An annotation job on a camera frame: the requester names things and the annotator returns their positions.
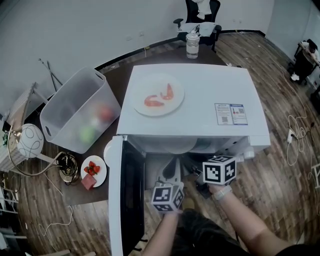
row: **water bottle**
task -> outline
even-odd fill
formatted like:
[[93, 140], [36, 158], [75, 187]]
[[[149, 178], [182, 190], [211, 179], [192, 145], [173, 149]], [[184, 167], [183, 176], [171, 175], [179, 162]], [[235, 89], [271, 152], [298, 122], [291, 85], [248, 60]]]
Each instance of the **water bottle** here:
[[194, 30], [186, 35], [186, 56], [189, 59], [196, 59], [198, 57], [199, 41], [200, 37]]

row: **white cable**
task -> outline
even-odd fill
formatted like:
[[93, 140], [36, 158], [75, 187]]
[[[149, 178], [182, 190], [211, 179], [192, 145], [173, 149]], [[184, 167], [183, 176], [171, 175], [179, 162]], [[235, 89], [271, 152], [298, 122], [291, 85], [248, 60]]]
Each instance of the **white cable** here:
[[[282, 71], [282, 68], [278, 65], [278, 63], [271, 57], [271, 55], [267, 52], [267, 50], [260, 46], [260, 48], [262, 48], [270, 57], [270, 59], [278, 66], [278, 68], [280, 69], [281, 73], [282, 73], [282, 76], [283, 76], [283, 79], [285, 80], [285, 82], [288, 84], [288, 86], [291, 88], [291, 90], [295, 93], [295, 95], [298, 97], [298, 99], [300, 100], [301, 102], [301, 105], [303, 106], [303, 110], [304, 110], [304, 115], [305, 116], [297, 116], [296, 118], [294, 118], [291, 114], [288, 115], [288, 125], [289, 125], [289, 129], [292, 131], [293, 135], [295, 136], [296, 138], [296, 157], [295, 157], [295, 160], [293, 163], [289, 163], [289, 159], [288, 159], [288, 149], [289, 149], [289, 145], [291, 143], [288, 143], [287, 147], [286, 147], [286, 161], [288, 163], [289, 166], [293, 166], [297, 160], [298, 160], [298, 155], [299, 155], [299, 152], [302, 153], [304, 152], [304, 138], [306, 139], [306, 143], [309, 147], [309, 152], [310, 152], [310, 172], [308, 173], [308, 180], [311, 179], [311, 177], [313, 177], [313, 180], [314, 180], [314, 183], [315, 183], [315, 186], [317, 184], [317, 181], [316, 181], [316, 178], [314, 176], [314, 174], [312, 173], [312, 151], [311, 151], [311, 147], [310, 147], [310, 144], [309, 144], [309, 141], [308, 141], [308, 137], [306, 136], [307, 133], [305, 131], [305, 129], [303, 127], [300, 127], [298, 125], [298, 122], [297, 120], [298, 119], [306, 119], [307, 118], [307, 111], [306, 111], [306, 107], [305, 105], [303, 104], [301, 98], [299, 97], [298, 93], [296, 92], [296, 90], [288, 83], [286, 77], [285, 77], [285, 74], [284, 72]], [[295, 122], [295, 131], [292, 129], [291, 127], [291, 124], [290, 124], [290, 118], [292, 118]], [[315, 188], [315, 192], [316, 192], [316, 197], [317, 197], [317, 203], [316, 203], [316, 214], [318, 216], [320, 216], [320, 212], [319, 212], [319, 193], [318, 193], [318, 190], [317, 188]]]
[[[281, 67], [279, 66], [279, 64], [272, 58], [272, 56], [267, 52], [267, 50], [266, 50], [263, 46], [257, 44], [255, 41], [253, 41], [252, 39], [250, 39], [249, 37], [247, 37], [246, 35], [245, 35], [245, 37], [246, 37], [247, 39], [251, 40], [252, 42], [254, 42], [256, 45], [260, 46], [260, 48], [262, 48], [262, 49], [266, 52], [266, 54], [270, 57], [270, 59], [274, 62], [274, 64], [276, 64], [276, 65], [278, 66], [279, 70], [280, 70], [281, 73], [282, 73], [282, 76], [283, 76], [284, 81], [287, 83], [287, 85], [290, 87], [290, 89], [295, 93], [295, 95], [298, 97], [299, 101], [301, 102], [301, 105], [303, 106], [304, 116], [297, 116], [296, 118], [294, 118], [293, 115], [291, 115], [291, 114], [288, 115], [288, 125], [289, 125], [289, 129], [292, 131], [292, 133], [293, 133], [293, 135], [294, 135], [294, 137], [296, 138], [296, 141], [297, 141], [297, 142], [296, 142], [296, 151], [297, 151], [297, 152], [296, 152], [296, 156], [295, 156], [294, 162], [293, 162], [293, 163], [289, 163], [288, 151], [289, 151], [289, 146], [290, 146], [291, 143], [288, 143], [288, 145], [287, 145], [287, 147], [286, 147], [286, 161], [287, 161], [287, 163], [288, 163], [289, 166], [293, 166], [293, 165], [297, 162], [297, 160], [298, 160], [299, 152], [300, 152], [300, 153], [304, 152], [304, 140], [303, 140], [303, 138], [304, 138], [305, 135], [306, 135], [306, 131], [305, 131], [305, 129], [304, 129], [303, 127], [300, 127], [300, 126], [299, 126], [299, 124], [298, 124], [298, 119], [306, 119], [306, 118], [308, 117], [308, 116], [307, 116], [306, 107], [305, 107], [305, 105], [303, 104], [303, 102], [302, 102], [300, 96], [298, 95], [298, 93], [296, 92], [296, 90], [288, 83], [288, 81], [287, 81], [287, 79], [286, 79], [286, 77], [285, 77], [285, 74], [284, 74], [282, 68], [281, 68]], [[295, 130], [293, 130], [293, 128], [291, 127], [290, 118], [294, 120]]]
[[[52, 166], [52, 167], [46, 169], [46, 171], [49, 170], [49, 169], [51, 169], [51, 168], [54, 168], [54, 167], [60, 167], [60, 165]], [[58, 189], [58, 188], [56, 187], [56, 185], [48, 178], [48, 176], [47, 176], [45, 173], [43, 173], [43, 174], [44, 174], [45, 177], [48, 179], [48, 181], [50, 181], [51, 184], [56, 188], [56, 190], [59, 191], [59, 193], [61, 194], [61, 196], [64, 196], [64, 194], [62, 194], [62, 192], [60, 191], [60, 189]], [[54, 226], [54, 225], [69, 226], [69, 225], [71, 224], [72, 216], [73, 216], [73, 214], [74, 214], [74, 210], [72, 209], [72, 207], [71, 207], [70, 205], [68, 205], [68, 206], [70, 207], [70, 210], [71, 210], [71, 215], [70, 215], [70, 221], [69, 221], [69, 223], [59, 223], [59, 222], [57, 222], [57, 223], [50, 223], [50, 224], [46, 227], [46, 229], [44, 229], [44, 227], [43, 227], [41, 224], [38, 224], [38, 227], [39, 227], [39, 229], [40, 229], [40, 233], [41, 233], [41, 235], [42, 235], [43, 237], [45, 237], [45, 236], [47, 235], [47, 231], [48, 231], [48, 229], [49, 229], [51, 226]], [[52, 245], [52, 242], [51, 242], [49, 236], [47, 236], [47, 238], [48, 238], [48, 240], [49, 240], [52, 248], [57, 252], [58, 250]]]

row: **wristband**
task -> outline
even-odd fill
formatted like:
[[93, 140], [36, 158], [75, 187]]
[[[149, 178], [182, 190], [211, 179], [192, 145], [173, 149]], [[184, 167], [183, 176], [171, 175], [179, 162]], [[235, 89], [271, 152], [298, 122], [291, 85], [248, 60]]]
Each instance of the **wristband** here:
[[224, 198], [224, 196], [226, 194], [228, 194], [229, 192], [232, 192], [232, 188], [228, 185], [225, 186], [223, 189], [221, 189], [220, 191], [214, 193], [214, 198], [215, 200], [221, 200], [222, 198]]

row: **red food item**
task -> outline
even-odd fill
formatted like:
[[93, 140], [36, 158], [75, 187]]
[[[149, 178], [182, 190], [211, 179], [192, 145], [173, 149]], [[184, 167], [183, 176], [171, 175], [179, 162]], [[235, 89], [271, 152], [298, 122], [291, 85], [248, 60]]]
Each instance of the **red food item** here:
[[96, 164], [95, 164], [94, 162], [92, 162], [92, 161], [89, 162], [89, 167], [92, 167], [92, 168], [93, 168], [93, 167], [95, 167], [95, 166], [96, 166]]
[[97, 174], [98, 172], [100, 172], [100, 166], [93, 167], [93, 170]]
[[114, 111], [107, 105], [101, 104], [98, 107], [98, 117], [103, 122], [111, 121], [114, 118]]
[[89, 174], [90, 174], [91, 176], [93, 176], [93, 175], [96, 174], [93, 168], [90, 168], [90, 169], [89, 169]]
[[91, 189], [96, 183], [96, 179], [92, 177], [90, 174], [87, 174], [81, 181], [81, 183], [84, 185], [84, 187], [89, 190]]
[[160, 96], [163, 100], [169, 101], [174, 98], [174, 91], [172, 90], [171, 85], [168, 83], [166, 86], [166, 95], [163, 95], [162, 92], [160, 92]]
[[147, 107], [161, 107], [164, 105], [163, 102], [157, 101], [157, 100], [151, 100], [152, 98], [158, 97], [157, 95], [150, 95], [145, 98], [144, 105]]

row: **white wall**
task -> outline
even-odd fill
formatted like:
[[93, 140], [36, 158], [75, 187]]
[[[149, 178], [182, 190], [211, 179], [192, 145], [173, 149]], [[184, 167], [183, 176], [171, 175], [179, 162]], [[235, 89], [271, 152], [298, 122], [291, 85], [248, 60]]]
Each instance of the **white wall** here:
[[215, 21], [223, 30], [260, 30], [267, 33], [275, 0], [220, 0]]
[[293, 59], [297, 44], [304, 39], [311, 0], [275, 0], [266, 38]]
[[[216, 21], [223, 30], [267, 32], [274, 0], [220, 2]], [[0, 23], [0, 113], [32, 82], [52, 95], [51, 78], [38, 58], [49, 60], [65, 82], [82, 67], [175, 37], [173, 20], [186, 16], [185, 0], [20, 0]]]
[[[312, 0], [275, 0], [266, 38], [292, 60], [299, 41], [311, 39], [320, 51], [320, 11]], [[319, 84], [319, 75], [316, 68], [310, 82]]]

